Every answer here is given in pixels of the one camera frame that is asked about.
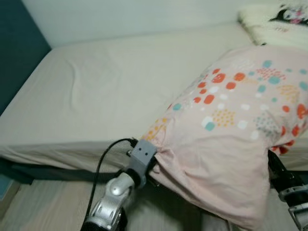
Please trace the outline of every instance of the black cable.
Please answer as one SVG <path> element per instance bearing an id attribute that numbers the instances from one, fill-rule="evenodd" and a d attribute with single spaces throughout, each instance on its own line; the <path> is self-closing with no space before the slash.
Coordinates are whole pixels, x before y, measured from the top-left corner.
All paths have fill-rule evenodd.
<path id="1" fill-rule="evenodd" d="M 96 168 L 96 172 L 95 172 L 95 176 L 94 176 L 94 180 L 93 180 L 93 187 L 92 187 L 92 191 L 91 191 L 91 196 L 90 196 L 90 199 L 89 199 L 89 204 L 88 204 L 87 212 L 86 212 L 83 223 L 86 221 L 86 219 L 88 218 L 88 216 L 90 214 L 92 201 L 93 201 L 93 197 L 94 197 L 94 193 L 95 193 L 95 188 L 96 188 L 96 184 L 97 184 L 97 179 L 98 179 L 98 176 L 99 176 L 99 172 L 100 172 L 100 168 L 101 168 L 103 159 L 105 158 L 106 154 L 109 152 L 109 150 L 113 146 L 115 146 L 117 143 L 120 143 L 120 142 L 123 142 L 123 141 L 128 141 L 132 147 L 135 147 L 137 142 L 138 142 L 138 140 L 136 140 L 134 138 L 133 139 L 128 139 L 128 138 L 120 139 L 120 140 L 117 140 L 117 141 L 113 142 L 112 144 L 110 144 L 109 147 L 104 151 L 104 153 L 102 154 L 102 156 L 101 156 L 101 158 L 100 158 L 100 160 L 97 164 L 97 168 Z"/>

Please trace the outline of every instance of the bed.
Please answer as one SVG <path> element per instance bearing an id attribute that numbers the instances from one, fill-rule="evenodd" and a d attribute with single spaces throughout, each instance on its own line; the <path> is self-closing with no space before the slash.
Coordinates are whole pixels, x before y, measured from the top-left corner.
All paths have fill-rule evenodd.
<path id="1" fill-rule="evenodd" d="M 0 118 L 0 156 L 94 171 L 112 141 L 140 138 L 211 62 L 250 45 L 231 23 L 53 49 Z M 105 171 L 123 164 L 110 156 Z"/>

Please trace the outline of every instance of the wooden floor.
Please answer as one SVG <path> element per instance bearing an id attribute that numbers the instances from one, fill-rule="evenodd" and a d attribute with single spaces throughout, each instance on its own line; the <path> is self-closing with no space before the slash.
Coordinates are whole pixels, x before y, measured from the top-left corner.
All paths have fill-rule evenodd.
<path id="1" fill-rule="evenodd" d="M 34 181 L 22 185 L 4 219 L 1 231 L 79 231 L 91 183 Z M 98 187 L 94 201 L 102 195 Z M 272 191 L 268 215 L 258 231 L 296 231 L 287 206 Z M 165 188 L 146 186 L 127 204 L 128 231 L 200 231 L 197 208 Z M 218 231 L 215 227 L 209 231 Z"/>

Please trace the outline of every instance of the pink pillowcase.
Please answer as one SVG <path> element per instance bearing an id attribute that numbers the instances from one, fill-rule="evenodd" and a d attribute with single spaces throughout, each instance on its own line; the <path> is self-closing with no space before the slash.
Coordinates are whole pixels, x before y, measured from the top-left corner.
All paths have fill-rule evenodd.
<path id="1" fill-rule="evenodd" d="M 292 48 L 224 55 L 143 136 L 159 147 L 152 177 L 242 228 L 257 228 L 270 186 L 268 149 L 307 128 L 307 68 L 308 52 Z"/>

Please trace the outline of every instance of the orange dot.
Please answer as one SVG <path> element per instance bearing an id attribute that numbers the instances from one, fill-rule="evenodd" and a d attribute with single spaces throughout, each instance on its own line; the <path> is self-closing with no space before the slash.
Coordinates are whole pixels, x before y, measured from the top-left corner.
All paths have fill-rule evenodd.
<path id="1" fill-rule="evenodd" d="M 214 100 L 215 96 L 214 95 L 208 95 L 205 100 L 204 100 L 204 103 L 205 104 L 211 104 L 212 101 Z"/>
<path id="2" fill-rule="evenodd" d="M 236 86 L 236 83 L 233 83 L 233 82 L 229 82 L 227 85 L 226 85 L 226 89 L 234 89 Z"/>
<path id="3" fill-rule="evenodd" d="M 286 154 L 289 150 L 286 147 L 279 147 L 280 154 Z"/>
<path id="4" fill-rule="evenodd" d="M 234 80 L 235 81 L 242 81 L 245 78 L 245 74 L 244 73 L 236 73 L 236 75 L 234 76 Z"/>
<path id="5" fill-rule="evenodd" d="M 294 143 L 295 143 L 295 141 L 294 141 L 294 140 L 292 140 L 292 141 L 290 141 L 290 142 L 286 143 L 285 145 L 287 145 L 287 146 L 292 146 Z"/>
<path id="6" fill-rule="evenodd" d="M 206 89 L 202 89 L 199 93 L 200 93 L 200 94 L 206 93 Z"/>
<path id="7" fill-rule="evenodd" d="M 284 112 L 289 112 L 290 111 L 290 108 L 288 106 L 283 106 L 282 109 L 283 109 Z"/>
<path id="8" fill-rule="evenodd" d="M 292 129 L 292 134 L 294 136 L 297 136 L 299 134 L 299 127 L 298 125 L 296 125 L 293 129 Z"/>
<path id="9" fill-rule="evenodd" d="M 218 73 L 219 71 L 220 71 L 220 69 L 217 68 L 217 69 L 215 69 L 215 70 L 213 71 L 213 74 L 216 74 L 216 73 Z"/>
<path id="10" fill-rule="evenodd" d="M 285 135 L 285 132 L 286 132 L 286 129 L 285 129 L 285 127 L 283 126 L 283 127 L 282 127 L 281 136 L 284 136 L 284 135 Z"/>
<path id="11" fill-rule="evenodd" d="M 206 86 L 206 83 L 205 82 L 201 82 L 199 83 L 198 87 L 199 88 L 204 88 Z"/>
<path id="12" fill-rule="evenodd" d="M 298 107 L 297 107 L 298 118 L 303 119 L 306 114 L 307 114 L 307 109 L 306 109 L 305 105 L 303 105 L 302 103 L 299 104 Z"/>
<path id="13" fill-rule="evenodd" d="M 201 101 L 201 98 L 200 98 L 200 97 L 194 98 L 194 102 L 195 102 L 195 103 L 199 103 L 200 101 Z"/>
<path id="14" fill-rule="evenodd" d="M 226 77 L 226 75 L 225 74 L 218 74 L 218 75 L 216 75 L 214 78 L 213 78 L 213 80 L 212 80 L 212 82 L 213 83 L 221 83 L 224 79 L 225 79 L 225 77 Z"/>

